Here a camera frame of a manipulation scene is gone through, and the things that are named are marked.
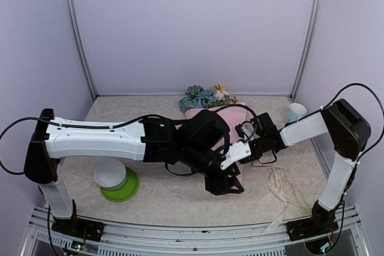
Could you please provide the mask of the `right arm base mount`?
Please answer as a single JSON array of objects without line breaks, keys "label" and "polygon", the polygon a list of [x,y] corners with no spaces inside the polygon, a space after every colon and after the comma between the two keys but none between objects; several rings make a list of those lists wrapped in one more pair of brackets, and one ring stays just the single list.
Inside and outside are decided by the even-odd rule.
[{"label": "right arm base mount", "polygon": [[286,224],[290,241],[302,240],[338,230],[336,220],[332,219],[326,223],[313,221],[312,218],[290,221]]}]

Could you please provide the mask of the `blue fake flower bunch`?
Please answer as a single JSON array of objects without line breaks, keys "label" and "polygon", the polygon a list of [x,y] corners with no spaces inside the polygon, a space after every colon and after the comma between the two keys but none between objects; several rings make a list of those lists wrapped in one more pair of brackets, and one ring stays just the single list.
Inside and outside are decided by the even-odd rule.
[{"label": "blue fake flower bunch", "polygon": [[179,109],[185,113],[191,109],[208,109],[215,103],[217,97],[215,91],[205,89],[199,85],[191,85],[187,88],[185,96],[178,102]]}]

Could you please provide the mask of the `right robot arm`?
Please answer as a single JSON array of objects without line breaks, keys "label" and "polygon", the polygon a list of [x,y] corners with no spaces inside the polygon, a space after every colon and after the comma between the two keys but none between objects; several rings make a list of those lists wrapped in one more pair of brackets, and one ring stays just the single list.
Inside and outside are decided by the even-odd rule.
[{"label": "right robot arm", "polygon": [[329,141],[327,148],[333,149],[334,160],[326,185],[316,201],[320,211],[307,221],[309,232],[320,234],[330,225],[328,213],[339,206],[348,190],[358,158],[371,137],[370,124],[343,98],[282,129],[277,129],[267,113],[260,115],[257,124],[261,127],[259,136],[248,142],[254,160],[264,153],[278,153],[307,140]]}]

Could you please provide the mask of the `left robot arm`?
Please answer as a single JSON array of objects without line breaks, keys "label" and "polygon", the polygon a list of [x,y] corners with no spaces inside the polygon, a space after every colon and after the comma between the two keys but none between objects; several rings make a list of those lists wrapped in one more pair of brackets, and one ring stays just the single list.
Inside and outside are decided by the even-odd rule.
[{"label": "left robot arm", "polygon": [[230,142],[230,128],[216,112],[202,110],[190,119],[144,115],[127,122],[77,122],[44,109],[28,145],[24,174],[39,185],[53,217],[70,234],[84,229],[76,204],[58,176],[68,156],[124,158],[186,165],[202,174],[213,195],[240,194],[236,163],[248,156],[244,143]]}]

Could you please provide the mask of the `pale pink fake flower stem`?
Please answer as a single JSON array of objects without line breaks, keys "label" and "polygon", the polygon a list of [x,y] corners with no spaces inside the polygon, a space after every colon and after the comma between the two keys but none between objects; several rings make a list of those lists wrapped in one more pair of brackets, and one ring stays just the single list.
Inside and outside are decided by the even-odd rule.
[{"label": "pale pink fake flower stem", "polygon": [[229,104],[237,104],[238,98],[236,96],[224,95],[219,91],[222,85],[217,84],[214,86],[216,101],[212,104],[212,107],[227,106]]}]

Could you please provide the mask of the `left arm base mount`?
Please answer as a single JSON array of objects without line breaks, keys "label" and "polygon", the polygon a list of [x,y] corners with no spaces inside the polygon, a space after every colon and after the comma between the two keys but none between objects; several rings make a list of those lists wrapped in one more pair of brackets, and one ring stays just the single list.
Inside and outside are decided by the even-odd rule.
[{"label": "left arm base mount", "polygon": [[82,218],[55,218],[52,224],[52,230],[79,239],[100,242],[104,232],[104,224]]}]

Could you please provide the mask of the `yellow fake flower stem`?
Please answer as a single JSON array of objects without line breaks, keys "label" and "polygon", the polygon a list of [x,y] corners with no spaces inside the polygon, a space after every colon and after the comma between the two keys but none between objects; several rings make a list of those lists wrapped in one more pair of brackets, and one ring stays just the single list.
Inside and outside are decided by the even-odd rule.
[{"label": "yellow fake flower stem", "polygon": [[222,94],[224,94],[224,95],[228,95],[229,93],[228,93],[228,91],[227,91],[227,89],[225,88],[225,87],[220,87],[219,88],[219,91],[222,93]]}]

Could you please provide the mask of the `beige printed ribbon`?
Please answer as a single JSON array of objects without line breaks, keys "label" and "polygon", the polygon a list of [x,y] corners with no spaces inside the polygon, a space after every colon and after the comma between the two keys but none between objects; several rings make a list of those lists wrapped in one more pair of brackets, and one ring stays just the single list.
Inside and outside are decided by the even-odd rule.
[{"label": "beige printed ribbon", "polygon": [[281,212],[261,231],[262,235],[272,234],[283,223],[289,204],[300,207],[307,213],[307,216],[310,214],[311,208],[308,207],[301,190],[285,168],[273,165],[271,162],[262,163],[260,161],[253,161],[251,166],[271,169],[266,181],[269,193],[258,203],[267,204],[275,197],[281,206]]}]

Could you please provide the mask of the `pink wrapping paper sheet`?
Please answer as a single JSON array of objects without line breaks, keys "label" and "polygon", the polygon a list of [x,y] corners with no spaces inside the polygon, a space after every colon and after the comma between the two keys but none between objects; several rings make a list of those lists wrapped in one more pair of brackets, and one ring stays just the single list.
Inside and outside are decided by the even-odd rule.
[{"label": "pink wrapping paper sheet", "polygon": [[[240,142],[242,139],[238,137],[235,131],[235,127],[239,124],[242,124],[243,121],[245,121],[246,110],[243,109],[242,107],[234,106],[234,107],[222,109],[219,112],[217,112],[217,114],[224,119],[224,121],[230,128],[230,132],[229,132],[230,145]],[[236,177],[239,177],[239,180],[241,180],[241,177],[239,176],[241,174],[241,169],[238,168],[238,161],[233,163],[230,167],[228,167],[225,170],[222,170],[219,164],[219,169],[221,171],[228,172],[229,176],[236,176]]]}]

